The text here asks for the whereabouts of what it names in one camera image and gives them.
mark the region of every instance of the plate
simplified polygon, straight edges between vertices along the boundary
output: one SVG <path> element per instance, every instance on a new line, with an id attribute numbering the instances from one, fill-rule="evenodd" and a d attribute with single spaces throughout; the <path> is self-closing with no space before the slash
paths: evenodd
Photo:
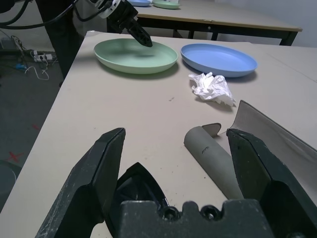
<path id="1" fill-rule="evenodd" d="M 172 2 L 172 1 L 153 1 L 152 2 L 154 6 L 160 7 L 160 8 L 165 8 L 165 9 L 178 9 L 180 4 L 177 2 Z"/>
<path id="2" fill-rule="evenodd" d="M 135 39 L 113 39 L 95 46 L 97 59 L 109 68 L 133 74 L 150 74 L 165 71 L 177 61 L 172 48 L 153 42 L 152 47 L 142 46 Z"/>
<path id="3" fill-rule="evenodd" d="M 148 0 L 128 0 L 132 6 L 149 6 L 151 4 Z"/>
<path id="4" fill-rule="evenodd" d="M 258 63 L 251 56 L 224 46 L 190 44 L 181 49 L 184 61 L 203 73 L 241 77 L 252 73 Z"/>

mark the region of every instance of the red tape mark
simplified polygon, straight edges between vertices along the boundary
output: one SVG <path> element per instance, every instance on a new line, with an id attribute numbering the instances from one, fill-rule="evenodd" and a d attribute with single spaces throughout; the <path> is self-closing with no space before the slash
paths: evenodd
<path id="1" fill-rule="evenodd" d="M 40 128 L 39 128 L 37 125 L 32 124 L 32 127 L 33 127 L 35 130 L 40 130 Z"/>
<path id="2" fill-rule="evenodd" d="M 10 154 L 10 158 L 8 158 L 6 160 L 7 161 L 8 160 L 13 160 L 16 163 L 19 163 L 18 157 L 21 156 L 21 155 L 24 155 L 24 153 L 20 153 L 20 154 L 14 155 L 11 151 L 9 152 L 9 154 Z"/>

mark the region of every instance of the table leg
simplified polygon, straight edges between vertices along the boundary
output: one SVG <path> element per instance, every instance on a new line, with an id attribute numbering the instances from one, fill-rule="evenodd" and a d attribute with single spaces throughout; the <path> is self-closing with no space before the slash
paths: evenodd
<path id="1" fill-rule="evenodd" d="M 290 31 L 288 36 L 281 40 L 280 46 L 291 46 L 297 36 L 297 32 Z"/>
<path id="2" fill-rule="evenodd" d="M 43 21 L 53 19 L 72 3 L 73 0 L 36 0 Z M 72 19 L 73 12 L 70 11 L 58 21 L 45 26 L 64 78 L 84 40 L 84 37 L 78 34 Z"/>
<path id="3" fill-rule="evenodd" d="M 218 38 L 218 32 L 213 32 L 213 33 L 212 33 L 211 40 L 212 40 L 212 41 L 216 41 L 217 38 Z"/>
<path id="4" fill-rule="evenodd" d="M 183 38 L 183 37 L 177 30 L 173 30 L 173 38 Z"/>
<path id="5" fill-rule="evenodd" d="M 195 33 L 195 31 L 189 31 L 188 39 L 193 39 L 194 38 L 194 33 Z"/>

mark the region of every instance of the table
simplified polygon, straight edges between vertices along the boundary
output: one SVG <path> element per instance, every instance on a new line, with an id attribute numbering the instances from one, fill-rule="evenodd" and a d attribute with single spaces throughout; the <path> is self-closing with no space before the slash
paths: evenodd
<path id="1" fill-rule="evenodd" d="M 207 123 L 220 122 L 223 132 L 232 125 L 237 107 L 201 102 L 191 92 L 188 74 L 192 70 L 181 58 L 170 70 L 156 75 L 129 75 L 102 66 L 94 56 L 94 46 L 117 37 L 103 33 L 85 38 L 0 214 L 1 236 L 33 238 L 72 167 L 101 134 L 122 126 L 127 135 L 119 176 L 140 162 L 178 209 L 187 200 L 220 209 L 226 200 L 183 140 L 189 129 Z M 194 42 L 153 40 L 178 52 Z M 316 120 L 307 120 L 317 115 L 317 84 L 251 43 L 215 44 L 244 51 L 259 63 L 253 74 L 228 79 L 236 101 L 249 102 L 317 148 Z M 99 236 L 110 237 L 105 224 L 97 225 L 91 237 Z"/>
<path id="2" fill-rule="evenodd" d="M 138 22 L 144 27 L 175 30 L 189 30 L 192 39 L 194 31 L 213 32 L 212 40 L 218 33 L 258 36 L 282 39 L 280 45 L 292 45 L 302 29 L 286 24 L 271 16 L 215 3 L 210 0 L 181 0 L 179 10 L 151 7 L 136 7 Z"/>
<path id="3" fill-rule="evenodd" d="M 257 46 L 274 59 L 302 74 L 302 77 L 317 82 L 317 48 L 279 47 L 272 45 Z"/>

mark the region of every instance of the white tissue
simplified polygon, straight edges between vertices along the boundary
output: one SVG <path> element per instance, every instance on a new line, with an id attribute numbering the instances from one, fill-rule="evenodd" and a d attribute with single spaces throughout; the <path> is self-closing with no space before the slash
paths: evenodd
<path id="1" fill-rule="evenodd" d="M 193 86 L 194 94 L 202 100 L 216 101 L 217 103 L 224 102 L 229 106 L 233 106 L 236 102 L 228 88 L 227 82 L 222 75 L 213 77 L 212 73 L 205 75 L 190 74 L 191 80 L 195 81 L 197 87 Z"/>

